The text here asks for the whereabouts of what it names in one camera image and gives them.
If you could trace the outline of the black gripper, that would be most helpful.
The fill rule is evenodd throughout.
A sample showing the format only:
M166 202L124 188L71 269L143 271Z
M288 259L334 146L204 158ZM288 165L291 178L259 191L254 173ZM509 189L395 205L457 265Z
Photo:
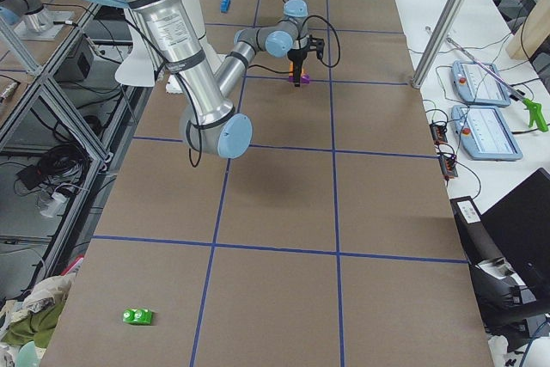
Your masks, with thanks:
M287 52L287 58L291 61L292 82L295 87L302 83L302 66L309 53L313 52L316 58L322 61L324 57L325 40L308 35L297 40L293 47Z

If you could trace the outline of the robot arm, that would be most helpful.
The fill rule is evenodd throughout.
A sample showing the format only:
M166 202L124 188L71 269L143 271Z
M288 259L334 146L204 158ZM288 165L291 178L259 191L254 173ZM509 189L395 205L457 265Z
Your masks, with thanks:
M251 143L250 118L238 113L229 95L260 52L291 62L293 83L301 83L303 62L315 52L323 57L324 41L309 32L304 0L284 3L282 18L271 27L246 28L235 34L234 47L219 58L205 37L199 0L85 0L128 9L138 16L135 31L152 63L162 64L186 96L180 134L190 150L234 159Z

